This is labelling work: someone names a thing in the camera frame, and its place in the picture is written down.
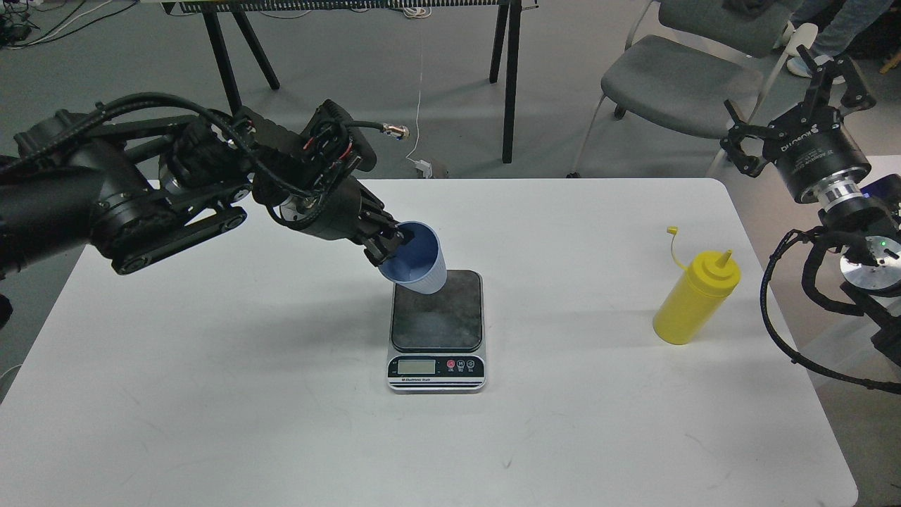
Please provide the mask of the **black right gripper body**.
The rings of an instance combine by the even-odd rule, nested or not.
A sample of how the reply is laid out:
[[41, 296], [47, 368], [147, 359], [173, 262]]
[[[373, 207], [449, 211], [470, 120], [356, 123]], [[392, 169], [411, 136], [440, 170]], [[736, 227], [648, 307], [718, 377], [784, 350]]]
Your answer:
[[859, 183], [871, 164], [844, 125], [839, 109], [820, 106], [810, 115], [795, 106], [772, 120], [768, 129], [768, 161], [774, 163], [794, 202], [812, 204], [819, 198], [820, 182], [849, 177]]

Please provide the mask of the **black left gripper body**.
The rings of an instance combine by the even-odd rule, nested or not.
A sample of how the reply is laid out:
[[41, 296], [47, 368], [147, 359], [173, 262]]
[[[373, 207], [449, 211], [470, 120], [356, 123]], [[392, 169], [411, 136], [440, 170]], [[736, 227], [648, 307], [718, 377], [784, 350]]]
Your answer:
[[354, 177], [306, 206], [290, 198], [279, 208], [279, 224], [324, 240], [347, 239], [367, 249], [387, 248], [384, 203]]

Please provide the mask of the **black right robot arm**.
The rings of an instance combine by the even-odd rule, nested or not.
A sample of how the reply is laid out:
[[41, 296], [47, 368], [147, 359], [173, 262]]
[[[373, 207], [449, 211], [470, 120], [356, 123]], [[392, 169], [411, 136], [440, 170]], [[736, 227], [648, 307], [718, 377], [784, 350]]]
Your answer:
[[878, 325], [871, 343], [899, 363], [899, 318], [881, 304], [899, 298], [899, 176], [862, 186], [872, 167], [844, 125], [847, 115], [870, 109], [876, 100], [850, 56], [816, 62], [802, 46], [798, 54], [811, 70], [809, 87], [804, 99], [778, 118], [753, 125], [733, 101], [724, 103], [733, 122], [720, 141], [727, 160], [749, 177], [773, 165], [795, 202], [820, 206], [819, 227], [789, 230], [770, 254], [760, 285], [764, 327], [795, 365], [899, 394], [897, 382], [852, 377], [815, 363], [785, 343], [770, 321], [768, 291], [776, 264], [793, 245], [810, 244], [802, 291], [825, 311], [869, 317]]

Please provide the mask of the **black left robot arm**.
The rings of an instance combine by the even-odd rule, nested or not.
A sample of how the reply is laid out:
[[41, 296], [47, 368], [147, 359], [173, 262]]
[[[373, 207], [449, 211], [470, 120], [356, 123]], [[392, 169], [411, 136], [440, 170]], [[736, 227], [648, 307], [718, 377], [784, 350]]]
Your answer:
[[347, 239], [383, 266], [415, 234], [353, 175], [377, 162], [365, 128], [409, 134], [331, 100], [301, 132], [245, 106], [225, 113], [158, 92], [59, 110], [2, 157], [2, 276], [78, 245], [118, 274], [138, 272], [238, 228], [245, 196], [282, 227]]

